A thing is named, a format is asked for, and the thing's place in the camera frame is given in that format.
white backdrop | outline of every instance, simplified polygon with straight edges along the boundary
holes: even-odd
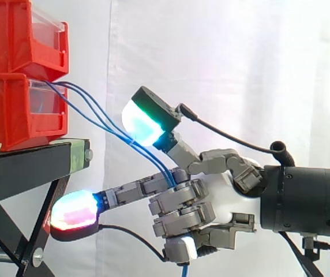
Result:
[[[251,143],[267,147],[273,140],[285,141],[300,166],[330,167],[330,0],[112,0],[111,19],[111,1],[33,2],[69,23],[66,79],[106,104],[117,122],[130,96],[146,85],[169,103],[185,102],[203,119]],[[73,93],[69,97],[80,101]],[[74,112],[69,117],[69,136],[91,139],[95,157],[89,169],[72,176],[68,192],[99,191],[156,172]],[[233,147],[261,164],[274,163],[190,122],[182,122],[178,131],[196,151]],[[43,187],[3,202],[27,237],[46,191]],[[147,204],[143,200],[110,211],[102,221],[129,227],[161,249]],[[161,264],[135,239],[115,231],[72,243],[50,239],[45,255],[57,277],[181,275],[180,268]],[[329,257],[324,254],[319,263],[325,276],[330,276]],[[0,265],[0,276],[15,272],[12,265]],[[258,230],[238,234],[235,251],[193,262],[189,276],[204,275],[302,272],[283,239]]]
[[[109,59],[106,103],[116,121],[131,95],[146,85],[251,143],[285,141],[299,166],[330,167],[330,1],[113,0]],[[196,151],[232,147],[261,164],[275,163],[188,121],[178,131]],[[111,136],[106,143],[104,188],[156,171]],[[110,211],[102,221],[126,226],[161,249],[147,204]],[[114,231],[98,237],[99,276],[181,274],[131,237]],[[329,257],[318,263],[325,276]],[[207,275],[303,273],[280,236],[258,229],[255,235],[238,234],[235,251],[192,262],[189,276]]]

robotic hand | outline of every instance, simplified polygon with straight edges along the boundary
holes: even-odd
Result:
[[[318,272],[310,267],[314,267],[312,261],[319,259],[319,252],[314,252],[314,248],[319,248],[314,238],[330,236],[330,169],[294,167],[280,142],[273,143],[270,150],[252,147],[273,154],[280,166],[261,167],[233,149],[214,149],[198,155],[174,128],[183,115],[213,127],[186,106],[171,108],[144,87],[132,97],[128,107],[133,105],[145,111],[150,119],[141,119],[141,124],[146,123],[151,129],[147,128],[146,135],[136,133],[134,123],[138,118],[123,118],[124,127],[136,141],[153,144],[178,165],[171,170],[176,186],[169,188],[168,180],[159,173],[95,194],[69,194],[52,210],[54,238],[70,241],[93,234],[99,230],[100,213],[150,197],[149,209],[157,216],[153,230],[157,237],[166,240],[163,253],[167,261],[182,265],[221,248],[234,249],[236,232],[253,233],[259,223],[264,229],[279,232],[287,241],[285,232],[302,234],[305,256],[295,254],[308,275]],[[133,117],[126,107],[123,117],[128,114]],[[161,122],[160,127],[154,122]]]

black metal stand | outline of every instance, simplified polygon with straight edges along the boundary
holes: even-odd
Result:
[[[0,262],[18,266],[17,277],[54,276],[43,262],[51,207],[64,194],[70,174],[88,167],[92,157],[88,140],[74,141],[78,143],[62,140],[59,144],[0,153],[0,201],[52,182],[29,240],[0,205]]]

red storage bin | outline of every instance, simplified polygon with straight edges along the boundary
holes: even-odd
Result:
[[[68,70],[68,25],[29,0],[0,0],[0,73],[55,81]]]
[[[1,151],[46,145],[67,132],[68,107],[48,85],[24,74],[0,74]]]

